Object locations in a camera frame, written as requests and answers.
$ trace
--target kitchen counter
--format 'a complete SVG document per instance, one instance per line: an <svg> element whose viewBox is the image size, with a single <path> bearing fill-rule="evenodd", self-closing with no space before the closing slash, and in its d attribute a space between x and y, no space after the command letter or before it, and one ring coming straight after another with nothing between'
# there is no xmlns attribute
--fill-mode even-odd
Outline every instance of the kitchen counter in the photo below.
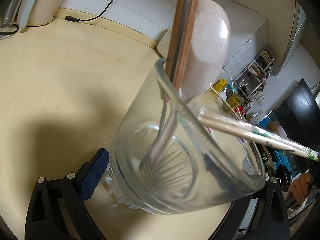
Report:
<svg viewBox="0 0 320 240"><path fill-rule="evenodd" d="M158 58L124 35L58 18L0 41L0 214L18 239L37 178L63 178L108 149ZM149 214L118 204L103 181L85 206L108 240L208 239L229 208Z"/></svg>

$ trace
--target transparent glass cup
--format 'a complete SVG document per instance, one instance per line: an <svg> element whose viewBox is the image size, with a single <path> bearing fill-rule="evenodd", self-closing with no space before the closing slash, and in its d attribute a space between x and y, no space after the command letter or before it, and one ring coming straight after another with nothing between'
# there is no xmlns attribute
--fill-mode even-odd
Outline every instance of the transparent glass cup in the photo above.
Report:
<svg viewBox="0 0 320 240"><path fill-rule="evenodd" d="M106 176L109 192L131 208L180 214L261 190L265 171L255 144L242 141L243 146L238 143L239 148L225 152L193 114L200 108L192 106L191 111L180 100L164 64L165 59L156 62L114 135ZM164 123L171 119L174 125L164 150L153 158L164 105Z"/></svg>

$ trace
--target white bottle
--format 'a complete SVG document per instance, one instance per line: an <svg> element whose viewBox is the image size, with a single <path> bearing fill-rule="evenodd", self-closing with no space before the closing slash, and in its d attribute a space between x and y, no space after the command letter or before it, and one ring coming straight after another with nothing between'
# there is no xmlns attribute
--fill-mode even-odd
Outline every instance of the white bottle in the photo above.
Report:
<svg viewBox="0 0 320 240"><path fill-rule="evenodd" d="M262 110L258 111L258 112L255 112L254 114L251 114L249 117L248 117L248 121L253 124L253 125L256 125L258 123L258 120L261 116L261 114L263 113Z"/></svg>

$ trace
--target kettle handle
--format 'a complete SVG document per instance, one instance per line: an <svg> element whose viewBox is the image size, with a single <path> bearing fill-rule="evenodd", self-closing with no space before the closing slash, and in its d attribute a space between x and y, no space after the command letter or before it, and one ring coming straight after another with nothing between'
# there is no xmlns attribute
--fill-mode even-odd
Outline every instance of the kettle handle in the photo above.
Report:
<svg viewBox="0 0 320 240"><path fill-rule="evenodd" d="M35 4L36 0L27 0L26 5L24 7L22 16L21 16L21 20L20 20L20 24L19 24L19 28L23 29L27 26L33 5Z"/></svg>

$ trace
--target metal screw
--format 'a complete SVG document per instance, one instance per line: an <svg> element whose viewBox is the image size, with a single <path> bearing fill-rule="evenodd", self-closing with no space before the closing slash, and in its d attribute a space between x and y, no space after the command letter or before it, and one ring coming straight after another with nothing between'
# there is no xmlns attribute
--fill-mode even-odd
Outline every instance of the metal screw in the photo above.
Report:
<svg viewBox="0 0 320 240"><path fill-rule="evenodd" d="M40 178L38 179L38 183L42 183L42 182L44 182L44 177L40 177Z"/></svg>
<svg viewBox="0 0 320 240"><path fill-rule="evenodd" d="M271 177L271 178L270 178L270 181L271 181L272 183L277 183L277 182L278 182L278 180L277 180L275 177Z"/></svg>
<svg viewBox="0 0 320 240"><path fill-rule="evenodd" d="M68 179L73 179L75 176L76 176L76 174L75 174L74 172L70 172L70 173L67 175L67 178L68 178Z"/></svg>

